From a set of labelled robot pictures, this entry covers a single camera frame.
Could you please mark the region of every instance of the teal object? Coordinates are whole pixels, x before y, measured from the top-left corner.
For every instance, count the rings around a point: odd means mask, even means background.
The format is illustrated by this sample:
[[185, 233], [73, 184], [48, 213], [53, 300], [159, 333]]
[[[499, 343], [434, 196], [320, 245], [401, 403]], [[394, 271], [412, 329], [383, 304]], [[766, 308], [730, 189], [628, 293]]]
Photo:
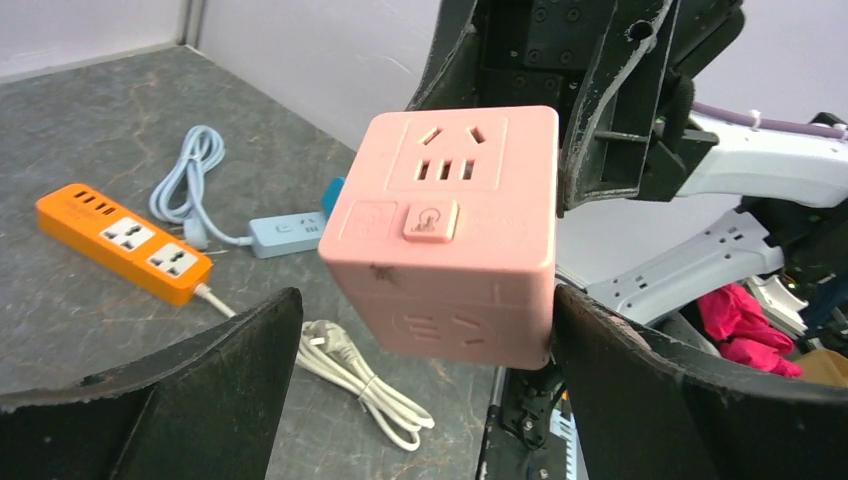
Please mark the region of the teal object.
[[327, 190], [321, 196], [321, 209], [324, 210], [324, 215], [327, 218], [330, 218], [330, 214], [333, 213], [333, 208], [336, 206], [336, 200], [339, 199], [339, 194], [342, 193], [343, 186], [344, 177], [336, 177], [330, 181], [330, 185], [327, 186]]

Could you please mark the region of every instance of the white wall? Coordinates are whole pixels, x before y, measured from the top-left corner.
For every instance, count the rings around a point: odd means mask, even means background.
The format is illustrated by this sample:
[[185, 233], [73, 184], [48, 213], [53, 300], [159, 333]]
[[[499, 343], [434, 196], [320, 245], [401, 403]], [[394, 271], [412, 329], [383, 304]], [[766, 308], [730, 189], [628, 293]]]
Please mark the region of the white wall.
[[[200, 49], [351, 148], [371, 117], [402, 109], [421, 77], [438, 0], [210, 0]], [[746, 0], [741, 37], [698, 77], [698, 99], [769, 118], [848, 117], [842, 0]], [[706, 227], [737, 199], [609, 201], [558, 225], [579, 283], [622, 273]]]
[[435, 0], [209, 0], [199, 49], [357, 148], [421, 79]]
[[182, 0], [0, 0], [0, 80], [174, 43]]

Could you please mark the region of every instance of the power button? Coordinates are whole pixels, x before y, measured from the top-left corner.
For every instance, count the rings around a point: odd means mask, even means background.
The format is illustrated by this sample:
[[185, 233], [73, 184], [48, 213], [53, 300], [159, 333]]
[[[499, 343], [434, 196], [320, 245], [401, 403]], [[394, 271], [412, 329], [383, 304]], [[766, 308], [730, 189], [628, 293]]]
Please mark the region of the power button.
[[453, 240], [458, 213], [455, 200], [414, 202], [406, 216], [403, 238], [408, 242], [448, 243]]

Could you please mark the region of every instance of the white power cord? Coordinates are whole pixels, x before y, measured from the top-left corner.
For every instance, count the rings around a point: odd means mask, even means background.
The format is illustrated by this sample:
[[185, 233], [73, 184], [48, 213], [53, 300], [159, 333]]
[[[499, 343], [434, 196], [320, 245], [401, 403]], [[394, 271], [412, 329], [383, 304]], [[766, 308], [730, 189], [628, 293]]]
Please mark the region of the white power cord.
[[236, 316], [236, 311], [230, 308], [220, 298], [216, 297], [215, 294], [212, 293], [212, 289], [209, 288], [209, 285], [206, 285], [205, 283], [198, 284], [194, 287], [194, 294], [209, 302], [210, 305], [226, 315], [227, 318], [233, 318]]
[[[148, 208], [157, 220], [182, 225], [186, 243], [205, 250], [211, 233], [231, 245], [250, 245], [251, 237], [231, 237], [222, 232], [203, 208], [204, 175], [224, 160], [224, 139], [206, 125], [192, 127], [183, 140], [183, 149], [176, 165], [150, 195]], [[177, 188], [185, 179], [186, 199], [182, 205], [171, 207]]]
[[[205, 283], [195, 287], [194, 294], [227, 318], [236, 316], [236, 312], [216, 297]], [[426, 410], [381, 380], [368, 366], [347, 332], [329, 320], [303, 323], [295, 363], [356, 395], [389, 440], [408, 452], [414, 452], [421, 445], [418, 432], [422, 428], [436, 425]], [[405, 431], [412, 441], [398, 435], [387, 419]]]

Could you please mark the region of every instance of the orange power strip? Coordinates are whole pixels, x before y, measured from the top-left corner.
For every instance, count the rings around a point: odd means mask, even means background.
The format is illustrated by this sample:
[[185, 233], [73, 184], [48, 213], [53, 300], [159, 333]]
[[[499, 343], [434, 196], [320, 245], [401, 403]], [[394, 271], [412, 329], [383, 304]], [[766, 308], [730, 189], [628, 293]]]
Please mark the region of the orange power strip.
[[35, 206], [45, 233], [172, 305], [188, 303], [209, 278], [209, 257], [87, 185]]

